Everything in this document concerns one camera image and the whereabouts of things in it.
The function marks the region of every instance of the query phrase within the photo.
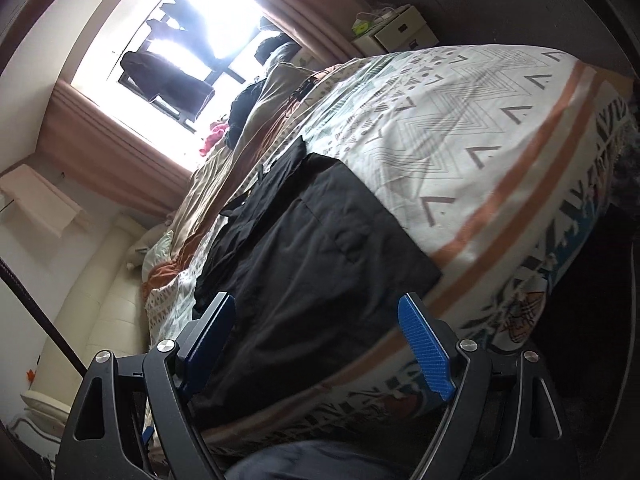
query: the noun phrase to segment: silver bolt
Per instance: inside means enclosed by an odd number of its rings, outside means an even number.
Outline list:
[[[537,363],[538,361],[540,361],[540,356],[533,350],[527,350],[526,352],[524,352],[524,358],[530,363]]]
[[[159,352],[170,352],[171,350],[174,349],[174,346],[175,346],[175,341],[171,339],[165,339],[159,342],[156,348],[158,348]]]
[[[111,352],[108,350],[102,350],[95,355],[95,361],[97,363],[105,363],[109,360],[109,357],[111,357]]]
[[[473,339],[463,339],[460,341],[460,348],[462,348],[465,352],[475,352],[478,350],[478,343],[476,343]]]

